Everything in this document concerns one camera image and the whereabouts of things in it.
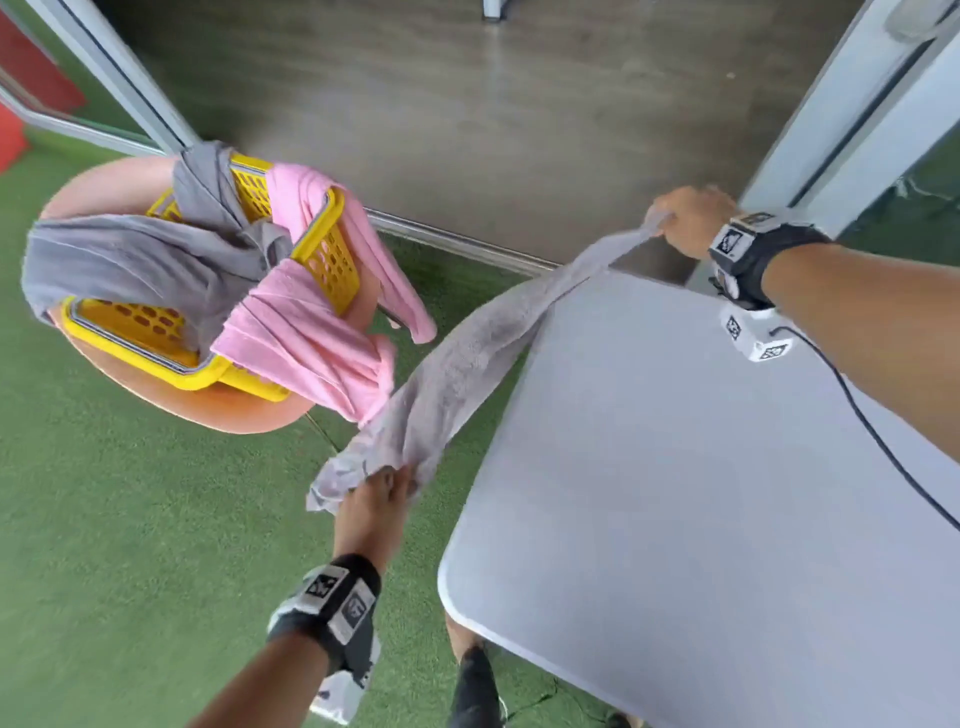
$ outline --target gray cloth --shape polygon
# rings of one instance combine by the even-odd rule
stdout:
[[[336,511],[350,489],[388,465],[413,465],[418,487],[429,483],[446,443],[510,371],[553,302],[656,235],[662,219],[650,216],[642,228],[601,238],[568,265],[473,311],[423,359],[383,411],[324,464],[307,494],[307,510]]]
[[[21,286],[41,321],[67,296],[175,308],[186,345],[206,357],[235,305],[290,255],[287,229],[250,224],[229,169],[231,149],[198,144],[174,167],[183,222],[144,215],[41,220],[30,230]]]

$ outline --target gray floor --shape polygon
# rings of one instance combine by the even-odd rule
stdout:
[[[672,186],[742,189],[860,0],[98,4],[202,135],[563,262]]]

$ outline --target laundry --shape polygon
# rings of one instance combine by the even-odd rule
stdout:
[[[338,318],[291,259],[233,309],[211,350],[361,426],[394,391],[393,343]]]
[[[510,371],[550,306],[591,276],[657,234],[663,220],[601,238],[571,263],[526,280],[467,316],[391,397],[384,410],[326,461],[307,494],[307,510],[336,511],[369,473],[413,465],[427,485],[447,442]]]
[[[21,286],[38,319],[68,296],[178,310],[185,344],[205,357],[233,307],[293,251],[286,229],[252,225],[229,169],[232,150],[206,142],[174,169],[183,222],[144,215],[41,220],[28,235]]]
[[[380,304],[410,329],[415,344],[425,344],[437,335],[437,326],[420,296],[396,264],[396,260],[373,230],[367,212],[349,190],[320,172],[299,164],[275,164],[267,172],[274,221],[296,240],[326,205],[327,192],[337,186],[347,201],[340,218],[350,251],[357,262],[380,280]]]

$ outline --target yellow laundry basket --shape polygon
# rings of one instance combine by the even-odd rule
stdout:
[[[233,155],[230,169],[247,218],[254,222],[271,216],[266,173],[273,165],[262,159]],[[342,314],[360,288],[360,277],[338,221],[344,195],[331,188],[326,206],[297,242],[292,259],[305,266]],[[172,190],[150,208],[148,215],[182,222]],[[186,349],[181,331],[183,317],[173,308],[97,299],[66,299],[61,308],[67,333],[184,390],[198,390],[214,382],[282,401],[289,390],[267,381],[217,354],[203,361]]]

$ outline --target black wrist strap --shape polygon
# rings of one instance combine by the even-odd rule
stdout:
[[[763,292],[763,274],[770,261],[783,251],[811,243],[832,243],[816,228],[784,225],[756,237],[750,250],[733,265],[732,274],[740,286],[740,295],[763,306],[774,303]]]
[[[376,567],[364,556],[347,554],[329,564],[348,571],[330,593],[318,615],[291,611],[281,616],[267,641],[298,633],[316,641],[329,658],[327,675],[348,670],[363,685],[370,670],[373,609],[382,586]]]

